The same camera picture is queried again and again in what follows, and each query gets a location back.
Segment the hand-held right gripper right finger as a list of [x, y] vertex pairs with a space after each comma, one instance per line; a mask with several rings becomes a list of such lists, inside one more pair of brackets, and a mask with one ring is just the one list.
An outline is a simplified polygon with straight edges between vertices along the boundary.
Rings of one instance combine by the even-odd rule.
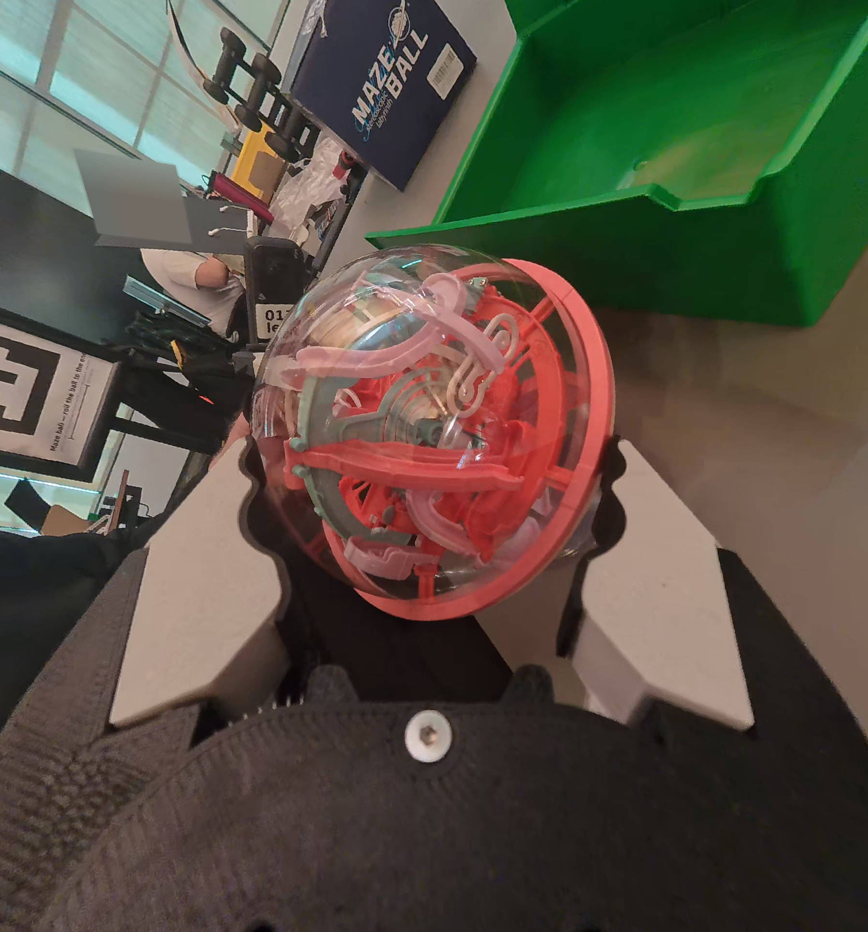
[[715, 538], [638, 450], [606, 451], [593, 542], [560, 616], [572, 705], [621, 724], [664, 702], [744, 732], [754, 724]]

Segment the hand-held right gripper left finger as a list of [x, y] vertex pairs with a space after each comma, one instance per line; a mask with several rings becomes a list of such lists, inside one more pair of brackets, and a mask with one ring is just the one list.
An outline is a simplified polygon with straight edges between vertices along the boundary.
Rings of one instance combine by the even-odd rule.
[[274, 701], [290, 667], [277, 627], [290, 583], [249, 528], [252, 451], [248, 437], [231, 444], [148, 542], [111, 726], [200, 702], [236, 721]]

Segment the clear red maze ball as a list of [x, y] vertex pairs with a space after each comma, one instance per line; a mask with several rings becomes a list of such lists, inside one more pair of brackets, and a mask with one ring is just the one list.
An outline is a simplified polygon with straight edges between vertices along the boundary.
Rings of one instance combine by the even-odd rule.
[[383, 612], [474, 614], [593, 546], [614, 369], [575, 286], [473, 250], [381, 250], [268, 345], [252, 437], [273, 513]]

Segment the clear plastic bag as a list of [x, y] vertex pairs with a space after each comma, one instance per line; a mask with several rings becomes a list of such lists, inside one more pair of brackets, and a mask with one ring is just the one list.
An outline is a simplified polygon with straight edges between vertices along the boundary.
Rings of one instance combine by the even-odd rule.
[[320, 135], [311, 157], [286, 169], [269, 204], [274, 220], [265, 234], [294, 239], [323, 205], [334, 204], [344, 197], [344, 187], [349, 181], [364, 179], [364, 169], [336, 138]]

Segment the yellow cardboard box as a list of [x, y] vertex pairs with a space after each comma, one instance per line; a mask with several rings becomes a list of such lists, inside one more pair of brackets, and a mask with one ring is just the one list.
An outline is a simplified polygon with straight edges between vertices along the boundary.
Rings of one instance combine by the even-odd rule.
[[248, 133], [229, 172], [230, 180], [263, 201], [273, 198], [288, 168], [288, 163], [268, 146], [269, 133], [266, 125], [257, 133]]

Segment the black bag yellow tag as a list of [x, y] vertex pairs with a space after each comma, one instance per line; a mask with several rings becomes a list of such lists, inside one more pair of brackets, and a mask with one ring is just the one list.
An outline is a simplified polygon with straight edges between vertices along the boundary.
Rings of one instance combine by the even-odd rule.
[[138, 313], [120, 350], [137, 355], [123, 381], [122, 401], [156, 427], [219, 446], [250, 410], [254, 377], [238, 371], [232, 346], [208, 328], [178, 317]]

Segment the black dumbbell rack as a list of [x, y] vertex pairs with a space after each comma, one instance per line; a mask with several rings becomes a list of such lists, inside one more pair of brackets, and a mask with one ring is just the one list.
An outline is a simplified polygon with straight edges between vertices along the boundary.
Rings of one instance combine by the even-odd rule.
[[225, 105], [251, 133], [265, 130], [265, 145], [277, 157], [289, 164], [311, 158], [319, 128], [283, 94], [277, 65], [263, 53], [247, 62], [245, 44], [227, 27], [220, 29], [219, 39], [221, 53], [214, 74], [202, 79], [207, 96]]

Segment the blue cardboard box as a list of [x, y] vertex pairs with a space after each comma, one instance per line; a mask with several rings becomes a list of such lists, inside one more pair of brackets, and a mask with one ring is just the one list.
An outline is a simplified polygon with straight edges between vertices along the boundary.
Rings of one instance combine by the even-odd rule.
[[404, 192], [475, 66], [438, 2], [313, 1], [283, 90]]

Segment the framed black white marker sign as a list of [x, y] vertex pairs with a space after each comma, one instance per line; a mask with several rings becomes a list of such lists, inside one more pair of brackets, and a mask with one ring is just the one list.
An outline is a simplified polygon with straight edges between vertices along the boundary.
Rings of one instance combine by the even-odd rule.
[[126, 372], [118, 353], [0, 309], [0, 468], [92, 481]]

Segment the green plastic bin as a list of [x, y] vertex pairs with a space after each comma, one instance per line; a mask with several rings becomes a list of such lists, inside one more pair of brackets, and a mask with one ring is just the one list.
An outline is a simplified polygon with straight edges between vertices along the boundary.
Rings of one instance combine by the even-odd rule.
[[507, 2], [518, 41], [428, 227], [591, 307], [809, 326], [868, 246], [868, 2]]

